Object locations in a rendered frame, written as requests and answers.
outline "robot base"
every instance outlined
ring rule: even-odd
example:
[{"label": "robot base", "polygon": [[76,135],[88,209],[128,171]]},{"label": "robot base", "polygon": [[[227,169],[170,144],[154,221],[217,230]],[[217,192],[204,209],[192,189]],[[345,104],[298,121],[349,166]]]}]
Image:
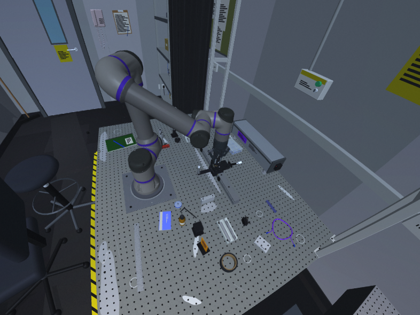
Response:
[{"label": "robot base", "polygon": [[127,213],[176,199],[175,190],[165,165],[155,165],[154,171],[159,176],[161,188],[150,195],[140,195],[136,192],[133,188],[133,173],[121,174]]}]

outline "office chair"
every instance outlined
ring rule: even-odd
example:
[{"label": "office chair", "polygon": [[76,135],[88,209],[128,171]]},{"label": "office chair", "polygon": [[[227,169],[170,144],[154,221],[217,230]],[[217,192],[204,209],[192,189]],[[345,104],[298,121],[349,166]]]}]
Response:
[{"label": "office chair", "polygon": [[56,309],[48,278],[79,267],[88,268],[89,262],[76,264],[50,272],[54,259],[62,244],[61,238],[45,266],[42,247],[45,238],[38,234],[37,220],[25,219],[25,204],[22,199],[0,178],[0,303],[8,300],[25,288],[28,290],[6,311],[6,315],[16,314],[16,307],[41,282],[44,284],[46,299],[51,315],[61,315]]},{"label": "office chair", "polygon": [[[77,233],[81,233],[82,229],[77,225],[76,217],[74,216],[73,209],[89,206],[91,204],[94,204],[95,202],[87,202],[83,204],[78,204],[77,206],[74,205],[76,199],[79,197],[80,192],[85,191],[86,188],[79,187],[78,183],[70,178],[63,178],[63,179],[57,179],[54,182],[57,182],[59,180],[68,179],[73,181],[74,183],[61,191],[57,191],[50,183],[50,180],[57,174],[59,167],[59,163],[57,159],[55,159],[51,155],[37,155],[34,157],[30,157],[29,159],[26,159],[19,164],[17,164],[15,167],[13,167],[4,178],[4,181],[9,185],[10,188],[12,188],[16,193],[26,193],[31,192],[37,189],[40,189],[41,187],[44,187],[46,192],[39,191],[39,193],[49,193],[54,200],[51,200],[52,203],[52,212],[38,212],[35,210],[34,206],[33,209],[36,213],[40,215],[54,215],[62,210],[65,209],[65,211],[60,214],[55,220],[53,220],[50,224],[48,224],[45,227],[45,232],[49,233],[51,232],[51,226],[60,220],[65,214],[70,212],[70,215],[72,216],[73,224],[76,229]],[[61,194],[62,191],[65,189],[73,186],[74,184],[77,185],[77,193],[76,196],[73,197],[73,199],[69,202],[67,199]],[[58,205],[61,207],[61,209],[58,209],[54,211],[55,206]]]}]

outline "rectangular gray device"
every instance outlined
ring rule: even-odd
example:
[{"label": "rectangular gray device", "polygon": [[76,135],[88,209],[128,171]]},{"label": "rectangular gray device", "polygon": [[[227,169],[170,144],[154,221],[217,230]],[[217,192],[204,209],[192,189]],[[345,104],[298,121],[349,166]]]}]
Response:
[{"label": "rectangular gray device", "polygon": [[266,173],[282,168],[286,158],[246,120],[237,120],[232,135],[239,139]]}]

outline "hazard stripe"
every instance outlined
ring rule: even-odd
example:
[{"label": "hazard stripe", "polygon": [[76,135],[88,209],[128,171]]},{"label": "hazard stripe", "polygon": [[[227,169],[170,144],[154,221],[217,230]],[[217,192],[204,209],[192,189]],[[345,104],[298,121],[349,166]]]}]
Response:
[{"label": "hazard stripe", "polygon": [[[92,172],[92,201],[96,195],[96,166],[98,163],[98,152],[94,154],[94,167]],[[90,299],[92,315],[98,315],[98,299],[96,293],[96,251],[95,251],[95,204],[90,209]]]}]

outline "stool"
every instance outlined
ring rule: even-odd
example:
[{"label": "stool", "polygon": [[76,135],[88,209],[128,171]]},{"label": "stool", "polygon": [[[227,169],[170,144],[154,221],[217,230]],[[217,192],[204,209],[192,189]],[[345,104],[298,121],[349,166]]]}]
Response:
[{"label": "stool", "polygon": [[[43,187],[46,190],[46,192],[49,193],[54,198],[54,200],[51,201],[53,211],[47,214],[43,214],[43,213],[39,213],[34,208],[35,212],[37,212],[38,214],[52,215],[65,209],[65,211],[60,216],[58,216],[54,221],[52,221],[49,225],[45,227],[46,233],[51,232],[51,226],[55,222],[60,220],[68,212],[70,212],[70,215],[72,216],[72,220],[73,220],[76,232],[81,233],[82,229],[79,228],[79,226],[77,225],[76,218],[73,213],[73,209],[89,206],[91,204],[94,204],[95,202],[93,201],[93,202],[78,204],[77,206],[74,205],[80,192],[85,191],[85,188],[79,187],[79,185],[77,185],[78,188],[77,188],[76,196],[70,202],[67,201],[67,199],[61,194],[61,192],[57,191],[50,183],[50,180],[57,174],[58,167],[59,167],[59,163],[57,159],[55,159],[53,156],[37,155],[34,157],[30,157],[20,162],[19,164],[17,164],[15,167],[13,167],[7,173],[6,177],[4,178],[4,181],[16,193],[31,192],[31,191],[34,191]],[[55,205],[58,205],[62,208],[57,211],[54,211]]]}]

